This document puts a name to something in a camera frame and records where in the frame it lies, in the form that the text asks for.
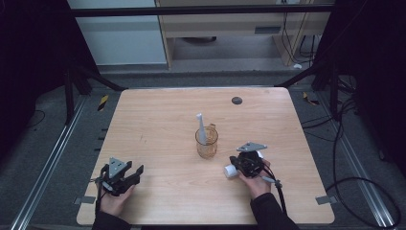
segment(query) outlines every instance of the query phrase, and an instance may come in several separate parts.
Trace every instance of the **metal bracket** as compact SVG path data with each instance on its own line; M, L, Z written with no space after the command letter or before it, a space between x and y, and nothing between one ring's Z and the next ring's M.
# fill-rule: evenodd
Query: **metal bracket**
M257 143L253 143L253 142L247 142L247 144L241 146L240 148L237 149L237 151L254 151L254 150L263 150L268 148L265 145L261 145L261 144L257 144Z
M108 177L113 178L116 174L126 167L126 163L114 157L110 157L110 164L108 165Z
M322 205L326 203L330 204L337 203L338 199L335 196L328 197L327 195L325 195L316 197L316 201L319 205Z
M96 198L94 196L75 197L74 204L94 203Z

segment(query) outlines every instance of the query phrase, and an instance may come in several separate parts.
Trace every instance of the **person's right hand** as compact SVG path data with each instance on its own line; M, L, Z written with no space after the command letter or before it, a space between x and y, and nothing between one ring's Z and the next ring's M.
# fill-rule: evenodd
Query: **person's right hand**
M270 166L271 163L269 161L262 159L262 162L266 166ZM259 176L251 178L251 177L245 177L245 175L238 171L238 177L244 181L245 185L248 187L250 190L251 198L255 199L258 196L261 196L266 193L271 193L271 183L263 180L261 177L262 176L267 176L268 174L264 171L260 172Z

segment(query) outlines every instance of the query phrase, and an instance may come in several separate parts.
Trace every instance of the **wooden table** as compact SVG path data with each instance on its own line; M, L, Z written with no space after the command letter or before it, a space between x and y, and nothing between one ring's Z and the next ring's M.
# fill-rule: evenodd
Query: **wooden table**
M233 104L233 97L241 97L242 104ZM196 152L199 112L218 132L217 153L210 160ZM126 176L145 165L123 214L132 224L255 224L248 189L223 173L229 156L238 155L236 148L248 141L268 146L261 153L281 180L288 215L296 223L333 222L330 205L315 200L326 193L284 88L125 90L92 178L111 156L133 162ZM89 184L85 195L96 194ZM81 204L78 223L93 220L94 204Z

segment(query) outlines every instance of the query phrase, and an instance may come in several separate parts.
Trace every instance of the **gray floor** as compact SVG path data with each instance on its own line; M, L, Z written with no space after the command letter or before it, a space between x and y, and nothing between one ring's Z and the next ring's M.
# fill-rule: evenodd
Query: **gray floor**
M114 82L131 88L138 87L194 87L194 86L271 86L281 83L300 72L292 66L283 66L271 37L218 37L216 42L202 43L178 39L170 70L143 69L137 74L106 74ZM301 122L327 116L323 105L304 100L303 92L322 101L326 92L313 93L309 89L311 78L302 80L289 89ZM30 220L32 229L86 229L76 223L79 206L77 196L83 196L93 171L104 128L108 128L115 105L120 97L99 83L91 81L91 96L85 99L82 113L63 154L39 200ZM109 100L102 112L97 111L100 99L108 94ZM340 94L340 100L348 98ZM12 159L0 174L0 229L8 229L26 201L58 136L63 130L65 105L63 88L42 95L37 100L37 110L20 141L13 148ZM394 163L379 160L378 149L355 110L343 117L345 133L360 164L370 179L383 186L395 199L402 213L406 210L404 194L406 180ZM314 121L317 124L324 119ZM332 150L335 137L333 123L304 130L320 176L325 187L332 181ZM339 145L336 153L337 177L353 176L346 151ZM364 198L358 182L339 186L344 201L354 212L367 221L376 222L370 204ZM383 202L393 219L396 212L391 202L382 195ZM354 218L341 203L332 204L336 220L328 226L301 226L303 229L371 229ZM398 229L406 229L401 223Z

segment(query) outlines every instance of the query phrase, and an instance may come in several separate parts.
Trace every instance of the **black curtain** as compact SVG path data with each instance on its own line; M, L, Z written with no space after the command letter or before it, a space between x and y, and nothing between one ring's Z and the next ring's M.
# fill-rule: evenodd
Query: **black curtain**
M340 75L356 78L364 121L406 175L406 1L337 0L348 3L352 8L331 14L316 58L334 60ZM329 73L320 71L317 78L326 82Z
M65 0L5 0L0 4L0 160L34 114L41 94L63 85L72 65L99 73Z

